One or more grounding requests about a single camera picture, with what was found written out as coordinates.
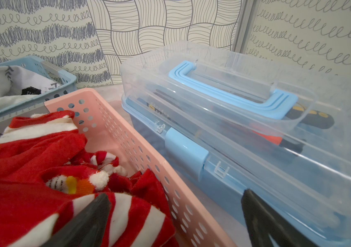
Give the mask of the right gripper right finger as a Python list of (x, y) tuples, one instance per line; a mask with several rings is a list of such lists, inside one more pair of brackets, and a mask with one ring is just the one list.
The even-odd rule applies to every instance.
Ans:
[(254, 247), (315, 247), (316, 244), (301, 234), (254, 191), (247, 189), (241, 207)]

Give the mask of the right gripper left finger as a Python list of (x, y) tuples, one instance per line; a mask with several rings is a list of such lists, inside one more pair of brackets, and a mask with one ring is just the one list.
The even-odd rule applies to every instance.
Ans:
[(42, 247), (99, 247), (112, 204), (100, 194)]

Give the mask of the red patterned sock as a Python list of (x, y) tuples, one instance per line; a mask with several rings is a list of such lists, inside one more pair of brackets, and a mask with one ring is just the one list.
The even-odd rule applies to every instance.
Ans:
[(163, 186), (152, 171), (129, 176), (119, 157), (105, 151), (78, 154), (63, 166), (46, 170), (41, 179), (47, 187), (69, 195), (110, 191), (136, 196), (157, 208), (167, 202)]

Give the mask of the red santa striped sock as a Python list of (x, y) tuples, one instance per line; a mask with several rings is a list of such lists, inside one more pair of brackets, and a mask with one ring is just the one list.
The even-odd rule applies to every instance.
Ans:
[(112, 204), (101, 246), (178, 246), (167, 202), (157, 208), (126, 193), (79, 196), (45, 185), (46, 170), (87, 152), (73, 119), (73, 111), (15, 117), (0, 136), (0, 247), (43, 245), (100, 194)]

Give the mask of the white sock black pattern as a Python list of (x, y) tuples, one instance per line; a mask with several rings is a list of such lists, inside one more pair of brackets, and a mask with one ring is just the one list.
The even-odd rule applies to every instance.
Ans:
[(0, 66), (0, 110), (23, 103), (60, 86), (21, 66)]

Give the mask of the pink plastic basket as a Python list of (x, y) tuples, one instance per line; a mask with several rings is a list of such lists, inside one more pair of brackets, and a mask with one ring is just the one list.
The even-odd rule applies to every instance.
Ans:
[(71, 110), (88, 139), (86, 150), (106, 150), (119, 157), (129, 175), (147, 169), (163, 185), (176, 239), (182, 247), (234, 247), (235, 243), (184, 183), (166, 159), (132, 126), (122, 108), (120, 86), (79, 89), (44, 102), (49, 112)]

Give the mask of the blue plastic basket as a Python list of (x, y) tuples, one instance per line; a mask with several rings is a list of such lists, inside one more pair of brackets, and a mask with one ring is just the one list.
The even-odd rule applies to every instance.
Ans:
[(0, 63), (0, 118), (76, 90), (76, 76), (37, 56)]

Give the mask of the clear plastic tool box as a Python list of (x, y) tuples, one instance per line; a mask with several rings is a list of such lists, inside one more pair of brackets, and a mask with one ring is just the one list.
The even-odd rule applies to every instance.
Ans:
[(351, 247), (351, 79), (179, 41), (122, 62), (134, 128), (239, 222), (250, 189), (321, 247)]

